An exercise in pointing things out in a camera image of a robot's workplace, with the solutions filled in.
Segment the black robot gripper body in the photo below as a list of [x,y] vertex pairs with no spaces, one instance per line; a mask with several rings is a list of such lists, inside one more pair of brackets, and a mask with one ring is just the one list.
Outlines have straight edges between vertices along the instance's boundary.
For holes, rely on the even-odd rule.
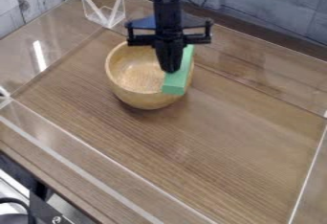
[[125,23],[130,46],[208,44],[213,22],[182,11],[181,0],[153,0],[153,14]]

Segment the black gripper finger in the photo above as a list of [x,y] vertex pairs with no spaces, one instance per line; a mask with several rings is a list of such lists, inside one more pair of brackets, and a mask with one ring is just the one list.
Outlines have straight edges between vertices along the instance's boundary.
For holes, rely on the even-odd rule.
[[154,42],[156,55],[158,59],[158,63],[161,69],[168,72],[169,71],[169,53],[166,44],[162,41]]
[[174,73],[180,69],[182,51],[184,44],[180,41],[173,41],[169,47],[169,73]]

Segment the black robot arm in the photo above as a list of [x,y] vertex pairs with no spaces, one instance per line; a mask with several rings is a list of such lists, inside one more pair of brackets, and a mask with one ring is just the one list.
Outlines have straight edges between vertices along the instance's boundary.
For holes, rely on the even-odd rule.
[[161,69],[180,70],[184,48],[212,40],[211,19],[182,11],[181,0],[153,0],[153,14],[125,23],[129,46],[150,46]]

